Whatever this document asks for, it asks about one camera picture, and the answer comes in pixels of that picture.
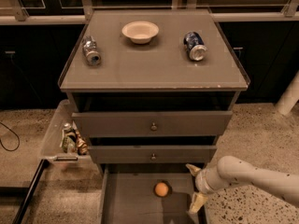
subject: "drawer handle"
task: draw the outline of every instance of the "drawer handle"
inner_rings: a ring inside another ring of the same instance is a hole
[[[151,124],[150,129],[151,129],[152,131],[157,131],[157,130],[158,130],[158,126],[156,125],[156,123],[153,122],[153,123]]]
[[[150,159],[151,159],[152,161],[155,161],[155,160],[157,159],[157,157],[156,157],[156,155],[153,153],[153,154],[151,154]]]

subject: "wire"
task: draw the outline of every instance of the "wire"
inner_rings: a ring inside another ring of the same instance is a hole
[[[19,136],[18,136],[16,133],[14,133],[12,130],[10,130],[10,129],[8,128],[8,126],[5,125],[3,122],[0,122],[0,124],[2,124],[4,127],[6,127],[6,128],[7,128],[9,131],[11,131],[13,134],[15,134],[16,137],[17,137],[17,139],[18,139],[18,145],[17,145],[17,147],[15,147],[14,149],[8,149],[8,148],[6,148],[6,147],[3,145],[1,138],[0,138],[0,145],[3,147],[3,149],[5,149],[5,150],[8,151],[8,152],[16,151],[16,150],[19,148],[19,146],[20,146],[20,138],[19,138]]]

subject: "floor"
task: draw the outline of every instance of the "floor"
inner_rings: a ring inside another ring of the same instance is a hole
[[[235,105],[234,115],[209,166],[233,155],[255,166],[299,175],[299,104],[287,116],[273,104]],[[27,187],[39,164],[40,149],[55,110],[3,110],[0,121],[20,138],[13,152],[0,147],[0,187]],[[0,125],[8,149],[17,137]],[[97,223],[102,176],[90,161],[64,168],[51,164],[41,177],[23,223]],[[20,200],[0,199],[0,223],[12,223]],[[210,224],[296,224],[299,209],[272,195],[245,186],[211,195],[206,210]]]

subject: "blue can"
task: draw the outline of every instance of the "blue can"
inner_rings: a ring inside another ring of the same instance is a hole
[[[196,32],[190,32],[185,35],[184,46],[191,60],[201,61],[204,59],[207,48],[202,37]]]

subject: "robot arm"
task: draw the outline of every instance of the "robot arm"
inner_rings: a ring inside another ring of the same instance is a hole
[[[191,212],[198,211],[207,195],[220,189],[253,185],[281,200],[299,207],[299,175],[260,169],[232,156],[225,156],[217,166],[199,170],[187,164],[199,192],[192,198]]]

